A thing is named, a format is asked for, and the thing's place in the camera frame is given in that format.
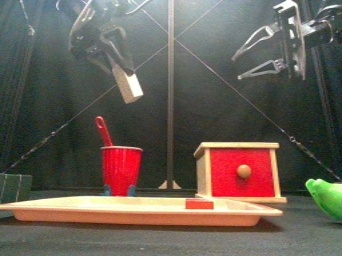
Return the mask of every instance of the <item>robotic arm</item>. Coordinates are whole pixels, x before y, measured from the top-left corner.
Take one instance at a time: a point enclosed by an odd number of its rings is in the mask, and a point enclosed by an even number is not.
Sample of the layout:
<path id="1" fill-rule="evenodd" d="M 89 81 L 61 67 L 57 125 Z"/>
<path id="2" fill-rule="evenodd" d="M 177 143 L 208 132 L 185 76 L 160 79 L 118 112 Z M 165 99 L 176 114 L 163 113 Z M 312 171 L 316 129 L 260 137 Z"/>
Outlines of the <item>robotic arm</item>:
<path id="1" fill-rule="evenodd" d="M 249 50 L 265 42 L 280 42 L 281 57 L 268 60 L 237 76 L 244 79 L 287 72 L 288 79 L 305 79 L 305 50 L 320 44 L 342 43 L 342 5 L 321 8 L 315 18 L 301 23 L 299 8 L 292 0 L 273 6 L 275 23 L 260 27 L 232 56 L 237 60 Z"/>
<path id="2" fill-rule="evenodd" d="M 77 59 L 86 59 L 106 74 L 112 74 L 125 103 L 136 101 L 142 91 L 133 71 L 133 62 L 124 29 L 114 18 L 134 14 L 150 2 L 133 10 L 129 0 L 58 0 L 56 7 L 72 19 L 69 51 Z"/>

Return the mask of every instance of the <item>wooden tray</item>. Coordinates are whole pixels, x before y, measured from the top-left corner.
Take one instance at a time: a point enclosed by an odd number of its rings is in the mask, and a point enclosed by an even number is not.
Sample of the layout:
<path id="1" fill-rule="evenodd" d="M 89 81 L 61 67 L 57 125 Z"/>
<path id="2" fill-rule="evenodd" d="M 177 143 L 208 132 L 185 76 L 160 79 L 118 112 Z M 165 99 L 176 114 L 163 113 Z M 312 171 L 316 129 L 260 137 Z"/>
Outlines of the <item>wooden tray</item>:
<path id="1" fill-rule="evenodd" d="M 253 226 L 261 216 L 281 216 L 267 206 L 228 199 L 154 197 L 60 197 L 2 204 L 0 210 L 21 221 L 138 225 Z"/>

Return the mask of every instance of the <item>black table surface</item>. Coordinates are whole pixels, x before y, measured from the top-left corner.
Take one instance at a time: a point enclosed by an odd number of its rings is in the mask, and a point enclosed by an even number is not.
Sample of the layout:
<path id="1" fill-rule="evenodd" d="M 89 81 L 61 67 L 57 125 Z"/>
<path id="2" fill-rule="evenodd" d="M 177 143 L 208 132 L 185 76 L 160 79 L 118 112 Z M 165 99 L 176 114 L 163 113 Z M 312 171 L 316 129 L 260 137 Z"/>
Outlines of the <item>black table surface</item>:
<path id="1" fill-rule="evenodd" d="M 32 199 L 73 195 L 42 191 Z M 288 195 L 283 211 L 253 227 L 21 222 L 0 212 L 0 255 L 342 255 L 342 222 L 311 197 Z"/>

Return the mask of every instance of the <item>metal pole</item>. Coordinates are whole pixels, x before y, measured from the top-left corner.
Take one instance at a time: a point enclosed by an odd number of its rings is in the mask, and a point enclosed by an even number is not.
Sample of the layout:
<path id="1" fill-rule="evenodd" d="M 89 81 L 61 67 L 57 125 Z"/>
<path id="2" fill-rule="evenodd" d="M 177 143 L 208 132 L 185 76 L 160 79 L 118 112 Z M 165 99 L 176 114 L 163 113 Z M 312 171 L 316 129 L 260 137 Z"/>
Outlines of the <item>metal pole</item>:
<path id="1" fill-rule="evenodd" d="M 301 7 L 303 7 L 303 16 L 305 20 L 312 19 L 312 12 L 311 12 L 311 4 L 309 1 L 301 0 Z M 338 159 L 340 159 L 339 150 L 338 150 L 338 144 L 336 144 L 336 132 L 335 132 L 335 122 L 334 122 L 334 116 L 329 106 L 329 100 L 328 100 L 328 84 L 325 82 L 324 74 L 323 74 L 323 65 L 320 61 L 320 52 L 321 49 L 319 47 L 311 48 L 311 56 L 312 56 L 312 64 L 313 64 L 313 70 L 316 75 L 316 84 L 317 84 L 317 90 L 319 90 L 319 96 L 320 96 L 320 103 L 321 103 L 321 109 L 323 109 L 323 116 L 324 116 L 324 124 L 325 124 L 325 130 L 327 130 L 327 139 L 328 139 L 328 149 L 331 152 L 331 160 L 332 160 L 332 168 L 338 168 L 339 163 Z"/>
<path id="2" fill-rule="evenodd" d="M 168 0 L 168 101 L 167 101 L 167 189 L 173 183 L 173 42 L 175 42 L 175 3 Z"/>

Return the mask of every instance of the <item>black curtain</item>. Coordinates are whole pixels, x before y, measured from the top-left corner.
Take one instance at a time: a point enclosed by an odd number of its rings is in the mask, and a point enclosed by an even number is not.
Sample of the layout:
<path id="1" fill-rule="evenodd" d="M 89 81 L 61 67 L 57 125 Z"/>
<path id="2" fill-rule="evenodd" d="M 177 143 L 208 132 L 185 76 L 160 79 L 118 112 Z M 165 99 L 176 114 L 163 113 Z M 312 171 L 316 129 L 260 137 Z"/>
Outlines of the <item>black curtain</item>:
<path id="1" fill-rule="evenodd" d="M 8 15 L 0 26 L 10 23 L 16 27 L 1 35 L 1 42 L 5 40 L 12 48 L 1 43 L 0 50 L 13 60 L 18 58 L 14 57 L 18 49 L 14 48 L 16 33 L 26 30 L 26 21 L 16 15 L 21 6 L 10 2 L 1 2 L 1 13 Z M 28 16 L 34 17 L 34 3 L 41 1 L 24 2 Z M 10 148 L 1 152 L 8 154 L 1 168 L 6 169 L 44 138 L 49 138 L 8 173 L 32 174 L 33 187 L 38 189 L 101 187 L 101 140 L 93 122 L 93 118 L 101 115 L 113 143 L 144 150 L 137 187 L 156 188 L 167 177 L 168 1 L 153 0 L 144 8 L 145 12 L 117 20 L 128 35 L 136 75 L 144 91 L 144 96 L 130 104 L 124 104 L 117 87 L 112 87 L 113 78 L 90 63 L 76 60 L 68 52 L 72 21 L 57 11 L 56 1 L 42 2 L 20 111 L 16 126 L 9 129 L 13 134 Z M 285 135 L 292 136 L 327 166 L 339 167 L 340 159 L 335 159 L 328 145 L 328 128 L 309 52 L 305 81 L 291 82 L 281 75 L 236 79 L 264 61 L 279 58 L 275 46 L 248 53 L 236 62 L 231 61 L 252 32 L 272 23 L 272 6 L 280 2 L 175 1 L 173 178 L 181 188 L 196 188 L 192 154 L 200 142 L 211 141 L 277 142 L 283 190 L 303 189 L 308 178 L 334 180 Z M 323 51 L 321 68 L 332 94 L 328 104 L 334 111 L 338 138 L 340 46 L 327 45 Z M 5 63 L 1 63 L 2 74 L 6 79 L 9 76 L 20 79 L 20 74 Z M 1 91 L 10 91 L 14 86 L 14 81 L 1 82 Z M 4 106 L 2 95 L 1 113 L 14 104 L 6 93 L 5 99 L 12 104 Z"/>

